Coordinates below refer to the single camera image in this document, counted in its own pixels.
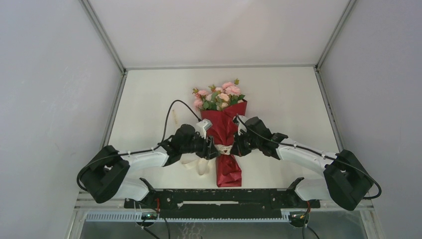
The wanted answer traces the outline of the red wrapping paper sheet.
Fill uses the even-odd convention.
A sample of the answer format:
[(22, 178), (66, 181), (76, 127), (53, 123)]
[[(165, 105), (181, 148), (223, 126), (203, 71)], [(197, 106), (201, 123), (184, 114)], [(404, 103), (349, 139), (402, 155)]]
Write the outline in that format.
[[(207, 134), (212, 136), (215, 145), (232, 146), (234, 134), (238, 125), (233, 122), (237, 116), (246, 113), (247, 101), (229, 106), (222, 111), (207, 110), (201, 112), (201, 118), (210, 120), (212, 126)], [(221, 154), (216, 158), (216, 185), (218, 187), (242, 186), (242, 170), (235, 157), (231, 154)]]

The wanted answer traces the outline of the pink fake flower stem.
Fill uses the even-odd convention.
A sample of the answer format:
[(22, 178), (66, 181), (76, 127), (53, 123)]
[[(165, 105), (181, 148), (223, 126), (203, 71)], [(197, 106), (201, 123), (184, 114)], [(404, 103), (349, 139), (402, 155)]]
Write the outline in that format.
[(222, 111), (227, 108), (230, 103), (230, 96), (225, 90), (215, 85), (209, 86), (210, 93), (207, 94), (204, 101), (204, 109), (213, 111)]
[(207, 100), (210, 92), (206, 90), (199, 90), (198, 88), (193, 88), (193, 95), (195, 96), (194, 107), (198, 111), (202, 111), (204, 109), (204, 102)]
[(234, 81), (224, 83), (221, 87), (222, 99), (230, 106), (244, 102), (245, 95), (242, 94), (239, 84), (240, 80), (235, 79)]

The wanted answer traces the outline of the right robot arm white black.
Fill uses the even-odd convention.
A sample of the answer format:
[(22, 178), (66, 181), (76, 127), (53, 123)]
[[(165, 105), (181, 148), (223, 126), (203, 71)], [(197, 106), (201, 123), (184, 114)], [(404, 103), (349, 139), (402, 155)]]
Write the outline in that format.
[(308, 147), (282, 133), (272, 133), (258, 117), (236, 115), (231, 154), (243, 157), (253, 150), (280, 161), (306, 168), (320, 179), (301, 179), (291, 190), (288, 202), (301, 207), (306, 201), (332, 199), (341, 208), (353, 211), (362, 200), (377, 199), (381, 185), (369, 175), (355, 154), (349, 150), (339, 153)]

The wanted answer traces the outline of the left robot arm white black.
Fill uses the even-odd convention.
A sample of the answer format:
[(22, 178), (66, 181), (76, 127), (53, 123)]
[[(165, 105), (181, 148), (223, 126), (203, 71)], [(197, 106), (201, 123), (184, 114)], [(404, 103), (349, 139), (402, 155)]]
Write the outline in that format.
[(151, 207), (156, 200), (152, 187), (144, 179), (132, 178), (131, 174), (172, 165), (184, 154), (194, 153), (205, 160), (218, 157), (220, 152), (213, 137), (207, 134), (211, 127), (209, 119), (199, 119), (195, 126), (183, 124), (173, 135), (163, 137), (157, 146), (141, 151), (121, 153), (107, 145), (79, 171), (77, 184), (98, 204), (128, 198), (145, 208)]

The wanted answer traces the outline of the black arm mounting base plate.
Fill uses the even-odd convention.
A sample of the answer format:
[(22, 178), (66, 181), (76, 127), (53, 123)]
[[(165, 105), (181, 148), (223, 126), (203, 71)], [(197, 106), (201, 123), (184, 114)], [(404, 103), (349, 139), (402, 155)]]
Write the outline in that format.
[(156, 209), (167, 219), (280, 219), (282, 210), (319, 208), (293, 189), (163, 189), (143, 200), (127, 199), (126, 209)]

